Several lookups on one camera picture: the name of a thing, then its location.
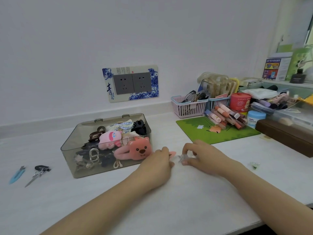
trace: product box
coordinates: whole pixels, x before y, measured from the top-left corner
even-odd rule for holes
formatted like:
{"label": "product box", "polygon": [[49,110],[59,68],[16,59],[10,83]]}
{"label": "product box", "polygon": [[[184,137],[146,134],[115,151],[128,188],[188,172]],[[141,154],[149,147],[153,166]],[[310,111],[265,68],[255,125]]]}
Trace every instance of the product box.
{"label": "product box", "polygon": [[266,60],[262,79],[284,81],[291,58],[269,58]]}

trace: hand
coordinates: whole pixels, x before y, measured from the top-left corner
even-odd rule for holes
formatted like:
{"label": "hand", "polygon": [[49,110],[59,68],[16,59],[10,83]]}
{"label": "hand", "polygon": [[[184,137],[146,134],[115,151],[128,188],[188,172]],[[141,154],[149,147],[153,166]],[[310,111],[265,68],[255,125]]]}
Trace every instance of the hand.
{"label": "hand", "polygon": [[143,183],[147,191],[155,189],[168,181],[171,177],[171,168],[174,162],[169,161],[169,151],[167,147],[156,150],[140,164],[131,176],[137,182]]}
{"label": "hand", "polygon": [[201,140],[194,143],[186,143],[182,153],[192,151],[196,158],[189,158],[182,161],[183,165],[189,165],[207,174],[217,174],[223,176],[228,170],[239,162],[230,159],[216,147],[209,145]]}

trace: pink plush toy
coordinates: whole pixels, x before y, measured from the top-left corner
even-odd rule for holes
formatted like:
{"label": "pink plush toy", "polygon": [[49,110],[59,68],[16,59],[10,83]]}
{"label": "pink plush toy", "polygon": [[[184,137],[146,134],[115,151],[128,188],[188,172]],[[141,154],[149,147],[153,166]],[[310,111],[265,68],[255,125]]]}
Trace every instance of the pink plush toy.
{"label": "pink plush toy", "polygon": [[[135,141],[130,141],[127,145],[115,150],[114,156],[119,160],[141,160],[152,153],[152,147],[149,138],[136,137]],[[175,156],[176,152],[170,152],[170,158]]]}
{"label": "pink plush toy", "polygon": [[99,137],[99,144],[98,144],[98,148],[100,150],[104,150],[104,149],[112,149],[114,148],[114,146],[122,146],[121,144],[121,140],[122,139],[122,133],[121,131],[108,131],[105,132],[104,134],[101,134]]}

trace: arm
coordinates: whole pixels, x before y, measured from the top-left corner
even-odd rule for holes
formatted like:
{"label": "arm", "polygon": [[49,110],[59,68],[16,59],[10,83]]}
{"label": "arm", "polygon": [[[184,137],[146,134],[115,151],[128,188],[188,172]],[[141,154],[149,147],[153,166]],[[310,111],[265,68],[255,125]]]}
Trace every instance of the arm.
{"label": "arm", "polygon": [[226,178],[252,209],[277,234],[311,234],[313,211],[291,196],[264,181],[241,163],[230,159],[217,148],[202,141],[187,143],[183,154],[193,151],[196,158],[183,165]]}
{"label": "arm", "polygon": [[108,232],[131,204],[168,181],[173,162],[164,147],[147,157],[124,181],[64,217],[41,235],[98,235]]}

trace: white desk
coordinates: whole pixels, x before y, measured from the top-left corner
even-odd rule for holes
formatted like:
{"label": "white desk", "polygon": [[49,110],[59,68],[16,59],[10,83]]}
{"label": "white desk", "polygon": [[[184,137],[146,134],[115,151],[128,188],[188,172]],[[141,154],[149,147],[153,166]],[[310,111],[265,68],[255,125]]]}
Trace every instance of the white desk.
{"label": "white desk", "polygon": [[[190,139],[176,124],[174,113],[147,117],[154,150],[167,146],[181,153]],[[1,234],[39,234],[49,226],[126,178],[138,165],[74,179],[60,147],[73,129],[2,140],[0,145]],[[260,135],[217,143],[229,157],[248,166],[259,162],[257,175],[304,204],[313,203],[313,160]],[[112,234],[238,234],[260,225],[259,217],[222,178],[178,164],[169,182],[139,201]],[[12,185],[22,166],[27,169]],[[33,182],[36,165],[53,169]]]}

